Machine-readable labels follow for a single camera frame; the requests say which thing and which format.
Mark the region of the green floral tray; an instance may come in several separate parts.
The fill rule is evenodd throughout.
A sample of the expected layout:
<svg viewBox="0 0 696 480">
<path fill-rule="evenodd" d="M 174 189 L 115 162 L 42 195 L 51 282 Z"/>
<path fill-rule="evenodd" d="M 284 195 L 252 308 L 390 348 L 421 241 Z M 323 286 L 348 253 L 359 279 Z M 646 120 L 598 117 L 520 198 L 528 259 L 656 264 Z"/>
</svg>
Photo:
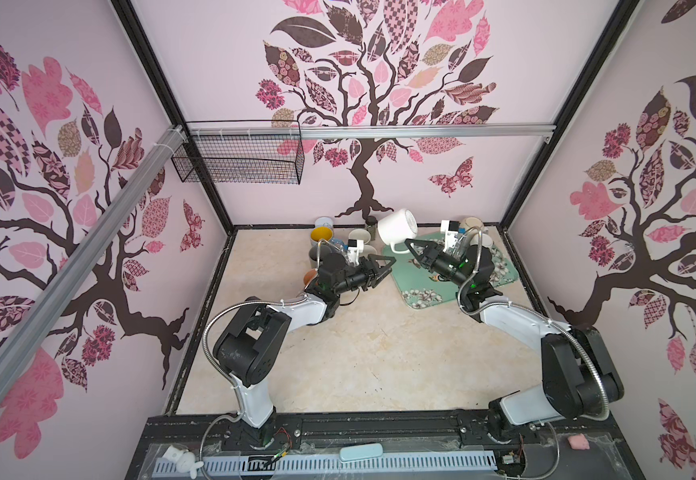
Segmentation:
<svg viewBox="0 0 696 480">
<path fill-rule="evenodd" d="M 484 235 L 483 241 L 479 276 L 474 281 L 483 279 L 487 272 L 487 253 L 491 254 L 490 260 L 494 266 L 489 279 L 493 287 L 499 288 L 518 281 L 519 273 L 508 255 L 495 244 L 487 246 L 487 235 Z M 438 270 L 429 270 L 421 266 L 411 253 L 394 253 L 390 246 L 385 246 L 382 254 L 396 258 L 392 266 L 394 282 L 404 302 L 417 310 L 454 301 L 460 284 L 469 277 L 473 270 L 472 263 L 476 260 L 476 254 L 473 254 L 467 259 L 456 261 L 453 266 L 443 264 Z"/>
</svg>

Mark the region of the white teapot shaped mug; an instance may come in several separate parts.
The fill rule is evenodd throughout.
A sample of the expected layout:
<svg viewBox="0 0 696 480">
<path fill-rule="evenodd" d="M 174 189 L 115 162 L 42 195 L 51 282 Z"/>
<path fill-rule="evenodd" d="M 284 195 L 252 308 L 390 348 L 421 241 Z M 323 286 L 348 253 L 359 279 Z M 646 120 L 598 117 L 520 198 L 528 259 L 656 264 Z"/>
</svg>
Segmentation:
<svg viewBox="0 0 696 480">
<path fill-rule="evenodd" d="M 413 213 L 403 208 L 381 219 L 377 226 L 377 233 L 394 254 L 409 254 L 406 241 L 417 237 L 418 224 Z"/>
</svg>

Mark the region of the light grey mug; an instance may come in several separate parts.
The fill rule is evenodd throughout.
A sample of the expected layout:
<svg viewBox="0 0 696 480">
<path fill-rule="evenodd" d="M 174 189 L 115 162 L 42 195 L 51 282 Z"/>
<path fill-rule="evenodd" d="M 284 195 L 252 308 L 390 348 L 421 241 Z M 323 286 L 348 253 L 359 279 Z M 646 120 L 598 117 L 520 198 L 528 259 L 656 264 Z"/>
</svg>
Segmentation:
<svg viewBox="0 0 696 480">
<path fill-rule="evenodd" d="M 364 244 L 368 244 L 372 240 L 370 232 L 363 228 L 357 228 L 350 231 L 348 238 L 350 240 L 361 240 Z"/>
</svg>

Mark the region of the dark grey mug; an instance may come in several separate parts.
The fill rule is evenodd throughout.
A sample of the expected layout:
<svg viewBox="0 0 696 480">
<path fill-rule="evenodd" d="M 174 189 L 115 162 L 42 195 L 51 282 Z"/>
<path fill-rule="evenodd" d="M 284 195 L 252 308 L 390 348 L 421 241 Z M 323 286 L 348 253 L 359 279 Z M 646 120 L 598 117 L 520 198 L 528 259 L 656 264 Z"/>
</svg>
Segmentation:
<svg viewBox="0 0 696 480">
<path fill-rule="evenodd" d="M 321 262 L 325 259 L 328 249 L 324 245 L 314 245 L 309 250 L 310 264 L 313 269 L 317 269 Z"/>
</svg>

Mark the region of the peach orange mug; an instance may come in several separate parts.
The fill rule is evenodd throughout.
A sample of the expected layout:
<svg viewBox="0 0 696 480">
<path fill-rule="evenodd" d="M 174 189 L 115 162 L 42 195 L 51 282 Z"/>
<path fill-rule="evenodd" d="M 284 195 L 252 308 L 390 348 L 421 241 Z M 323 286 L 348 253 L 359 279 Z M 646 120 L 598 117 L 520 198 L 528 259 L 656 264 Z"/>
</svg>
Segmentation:
<svg viewBox="0 0 696 480">
<path fill-rule="evenodd" d="M 316 269 L 311 269 L 309 270 L 304 278 L 303 278 L 303 283 L 305 286 L 308 286 L 318 275 L 318 271 Z"/>
</svg>

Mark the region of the black mug white base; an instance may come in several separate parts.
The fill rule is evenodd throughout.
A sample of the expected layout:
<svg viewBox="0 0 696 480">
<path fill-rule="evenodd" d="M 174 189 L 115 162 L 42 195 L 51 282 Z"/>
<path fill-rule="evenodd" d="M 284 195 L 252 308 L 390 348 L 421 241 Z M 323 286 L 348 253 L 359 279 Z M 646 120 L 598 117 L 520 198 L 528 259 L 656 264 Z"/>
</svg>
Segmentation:
<svg viewBox="0 0 696 480">
<path fill-rule="evenodd" d="M 484 249 L 491 249 L 494 245 L 494 240 L 488 233 L 482 233 L 474 237 L 474 245 L 478 245 L 478 238 L 481 238 L 481 245 Z"/>
</svg>

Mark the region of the blue iridescent mug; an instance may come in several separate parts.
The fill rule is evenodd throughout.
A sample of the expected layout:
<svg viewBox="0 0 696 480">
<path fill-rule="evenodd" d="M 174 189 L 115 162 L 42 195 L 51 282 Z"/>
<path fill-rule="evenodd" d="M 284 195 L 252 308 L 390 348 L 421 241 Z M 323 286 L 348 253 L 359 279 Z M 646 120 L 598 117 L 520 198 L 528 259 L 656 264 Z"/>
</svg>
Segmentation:
<svg viewBox="0 0 696 480">
<path fill-rule="evenodd" d="M 344 249 L 345 243 L 336 237 L 334 230 L 329 225 L 317 226 L 310 232 L 310 241 L 312 246 L 318 246 L 329 243 L 335 249 Z"/>
</svg>

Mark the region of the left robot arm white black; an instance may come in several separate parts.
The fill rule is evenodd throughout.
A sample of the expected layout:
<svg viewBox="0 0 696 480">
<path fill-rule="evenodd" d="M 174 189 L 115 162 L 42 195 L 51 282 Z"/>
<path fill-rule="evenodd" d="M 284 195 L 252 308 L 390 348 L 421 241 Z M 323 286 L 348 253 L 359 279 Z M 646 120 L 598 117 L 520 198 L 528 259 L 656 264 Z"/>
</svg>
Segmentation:
<svg viewBox="0 0 696 480">
<path fill-rule="evenodd" d="M 343 294 L 378 286 L 396 259 L 370 254 L 350 265 L 331 253 L 319 261 L 315 276 L 294 299 L 265 301 L 250 297 L 208 321 L 201 348 L 212 367 L 230 384 L 239 404 L 237 418 L 260 429 L 275 413 L 267 377 L 287 335 L 333 318 Z"/>
</svg>

